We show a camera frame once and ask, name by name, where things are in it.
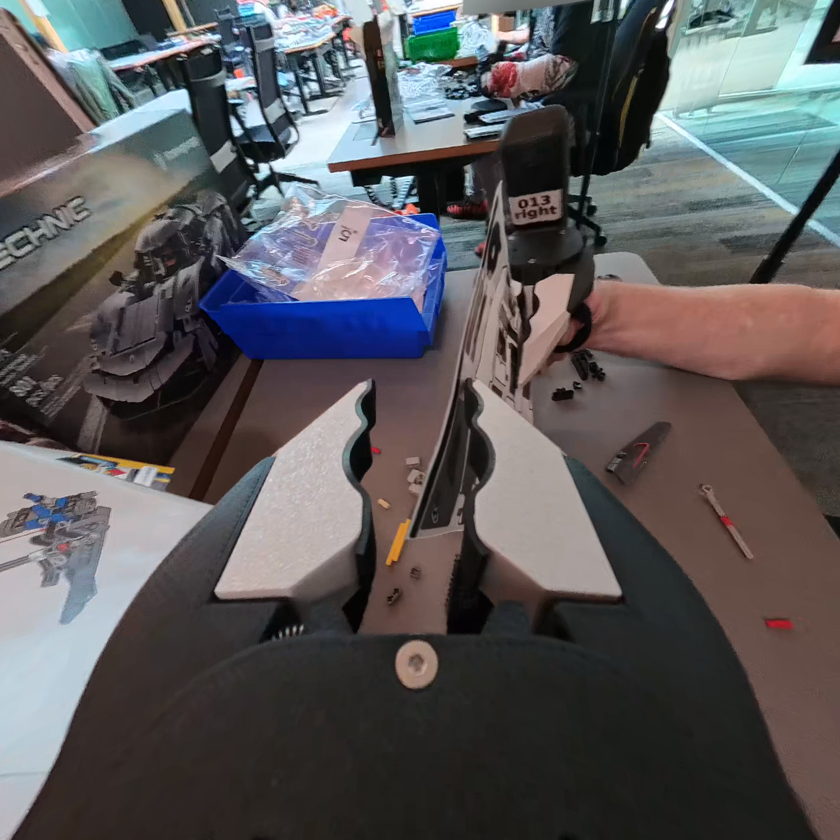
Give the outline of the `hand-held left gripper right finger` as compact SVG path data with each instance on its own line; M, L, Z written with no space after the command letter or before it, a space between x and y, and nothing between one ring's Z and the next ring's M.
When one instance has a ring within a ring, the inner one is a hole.
M449 632L477 634L513 604L539 627L557 602L613 606L616 573L566 457L487 385L464 385L467 465L475 483L449 586Z

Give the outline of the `printed sticker sheet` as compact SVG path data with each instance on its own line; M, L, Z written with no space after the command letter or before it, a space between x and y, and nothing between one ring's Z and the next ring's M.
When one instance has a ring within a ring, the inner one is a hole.
M477 479L469 467L471 429L465 383L481 382L516 412L532 420L532 402L520 383L526 316L522 284L512 277L507 195L497 186L490 207L486 246L472 287L469 312L455 368L452 401L409 537L418 539L463 528L463 509Z

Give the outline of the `dark grey panel orange stripe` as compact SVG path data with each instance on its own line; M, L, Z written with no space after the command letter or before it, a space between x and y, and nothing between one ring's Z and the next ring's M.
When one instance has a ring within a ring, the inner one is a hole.
M647 427L614 454L606 463L605 472L622 486L632 486L660 450L671 429L672 423L666 421L659 421Z

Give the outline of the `printed toy set box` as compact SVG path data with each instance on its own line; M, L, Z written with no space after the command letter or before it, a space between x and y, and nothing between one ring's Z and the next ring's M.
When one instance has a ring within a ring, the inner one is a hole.
M184 111L126 115L2 195L14 439L166 464L238 356L200 307L246 231Z

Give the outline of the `person's right hand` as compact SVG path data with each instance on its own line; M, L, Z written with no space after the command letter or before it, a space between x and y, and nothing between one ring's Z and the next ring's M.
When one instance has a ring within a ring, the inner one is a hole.
M585 300L591 312L591 330L583 347L620 358L638 359L634 346L634 319L643 297L641 285L595 280L592 292Z

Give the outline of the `pile of black toy pieces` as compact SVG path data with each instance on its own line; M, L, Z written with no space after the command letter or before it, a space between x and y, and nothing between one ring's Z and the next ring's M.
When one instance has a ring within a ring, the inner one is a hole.
M603 383L606 379L606 372L594 357L593 352L589 350L577 350L571 353L570 363L576 378L573 379L571 386L560 386L553 390L551 394L553 403L570 402L578 392L582 392L585 382Z

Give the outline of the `brown top desk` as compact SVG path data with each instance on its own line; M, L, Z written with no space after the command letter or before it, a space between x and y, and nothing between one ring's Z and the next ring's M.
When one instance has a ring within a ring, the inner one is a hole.
M368 124L346 129L327 159L331 173L348 173L355 186L377 183L384 176L413 176L418 186L433 193L438 174L465 166L499 146L494 135L471 140L465 133L464 117L471 100L448 100L450 117L415 123L405 117L392 137L379 137Z

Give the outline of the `black backpack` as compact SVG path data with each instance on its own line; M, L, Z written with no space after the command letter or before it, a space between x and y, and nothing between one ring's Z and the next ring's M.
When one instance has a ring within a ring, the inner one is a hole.
M669 82L672 11L672 2L632 2L618 25L591 168L594 175L627 168L650 145L654 116Z

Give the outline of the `green plastic bin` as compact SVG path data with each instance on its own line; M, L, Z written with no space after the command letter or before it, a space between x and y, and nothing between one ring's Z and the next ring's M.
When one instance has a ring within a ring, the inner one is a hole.
M412 62L440 62L456 58L459 31L455 26L410 35L405 41L404 56Z

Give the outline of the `black printed box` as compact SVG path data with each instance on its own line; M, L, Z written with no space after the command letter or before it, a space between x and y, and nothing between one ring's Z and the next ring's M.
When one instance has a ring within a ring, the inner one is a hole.
M375 14L362 27L364 60L371 83L377 134L381 139L394 138L403 127L403 100L393 35L392 16L388 12Z

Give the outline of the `blue plastic bin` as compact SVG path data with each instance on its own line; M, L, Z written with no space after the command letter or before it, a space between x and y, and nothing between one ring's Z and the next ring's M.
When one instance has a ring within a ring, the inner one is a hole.
M428 35L452 27L455 25L462 6L461 2L411 6L407 11L407 16L411 21L413 35Z
M434 344L446 270L439 238L420 308L409 297L270 300L235 269L198 305L251 360L413 359Z

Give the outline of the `grey axle with red bush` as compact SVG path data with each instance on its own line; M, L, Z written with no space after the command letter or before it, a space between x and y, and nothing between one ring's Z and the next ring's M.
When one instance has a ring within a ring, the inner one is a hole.
M728 532L729 537L738 547L738 550L743 558L747 561L754 561L753 552L745 542L739 529L730 519L728 514L723 510L714 489L708 484L700 484L699 493L705 498L709 507L714 511L717 519L721 523L722 527Z

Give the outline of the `open instruction booklet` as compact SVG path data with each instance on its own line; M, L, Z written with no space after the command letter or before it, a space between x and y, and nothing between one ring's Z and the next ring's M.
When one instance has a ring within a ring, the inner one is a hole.
M2 443L1 820L11 837L52 770L105 644L165 556L209 511Z

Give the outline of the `bundle of clear plastic bags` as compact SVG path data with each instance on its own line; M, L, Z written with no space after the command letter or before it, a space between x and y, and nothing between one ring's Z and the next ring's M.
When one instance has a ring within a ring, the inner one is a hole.
M295 183L275 219L221 260L260 301L409 298L421 309L442 243L415 216Z

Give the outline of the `black tripod leg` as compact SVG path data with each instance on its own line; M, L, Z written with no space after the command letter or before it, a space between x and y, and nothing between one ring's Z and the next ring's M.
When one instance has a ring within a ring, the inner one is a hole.
M769 254L759 264L750 279L751 284L769 284L782 267L805 227L812 221L816 210L823 204L828 193L831 192L839 177L839 152L836 152L831 163L814 185L801 208L793 216L783 234L776 241Z

